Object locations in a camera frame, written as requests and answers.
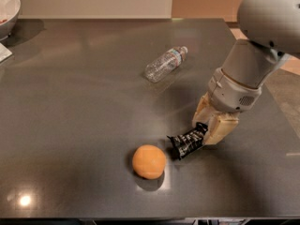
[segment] plastic water bottle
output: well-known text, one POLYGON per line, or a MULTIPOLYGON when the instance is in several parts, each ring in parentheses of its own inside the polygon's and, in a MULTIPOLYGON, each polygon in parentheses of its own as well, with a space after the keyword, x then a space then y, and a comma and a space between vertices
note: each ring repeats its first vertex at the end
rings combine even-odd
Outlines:
POLYGON ((159 82, 187 59, 187 53, 186 47, 175 47, 166 51, 147 65, 144 72, 145 77, 152 83, 159 82))

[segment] gray table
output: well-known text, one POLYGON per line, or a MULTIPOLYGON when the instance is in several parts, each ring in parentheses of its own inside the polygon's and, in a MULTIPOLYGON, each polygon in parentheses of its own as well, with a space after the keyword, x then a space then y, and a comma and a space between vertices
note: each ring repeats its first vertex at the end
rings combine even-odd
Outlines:
POLYGON ((0 218, 299 216, 300 141, 265 88, 215 149, 173 159, 166 135, 191 129, 233 43, 218 19, 19 20, 0 82, 0 218), (178 45, 188 60, 148 82, 178 45), (145 143, 168 157, 155 181, 132 171, 145 143))

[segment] white wall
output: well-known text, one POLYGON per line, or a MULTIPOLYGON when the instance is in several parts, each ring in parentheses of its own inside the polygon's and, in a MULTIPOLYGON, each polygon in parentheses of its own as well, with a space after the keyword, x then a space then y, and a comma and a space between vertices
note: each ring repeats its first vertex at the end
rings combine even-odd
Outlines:
POLYGON ((171 18, 172 0, 21 0, 19 18, 171 18))

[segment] wall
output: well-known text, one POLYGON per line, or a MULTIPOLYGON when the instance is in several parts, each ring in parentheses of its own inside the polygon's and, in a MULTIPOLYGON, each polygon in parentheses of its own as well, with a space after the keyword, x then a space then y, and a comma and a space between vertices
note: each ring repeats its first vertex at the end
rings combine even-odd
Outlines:
POLYGON ((242 0, 172 0, 174 18, 223 18, 236 22, 242 0))
POLYGON ((20 18, 170 18, 172 0, 21 0, 20 18))

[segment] floor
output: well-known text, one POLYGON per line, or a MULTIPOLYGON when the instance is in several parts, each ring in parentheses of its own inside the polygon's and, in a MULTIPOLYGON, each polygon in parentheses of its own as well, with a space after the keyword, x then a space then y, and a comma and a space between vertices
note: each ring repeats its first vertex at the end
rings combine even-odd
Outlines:
MULTIPOLYGON (((231 31, 236 38, 245 38, 238 28, 231 27, 231 31)), ((300 60, 291 56, 265 85, 300 139, 300 60)))

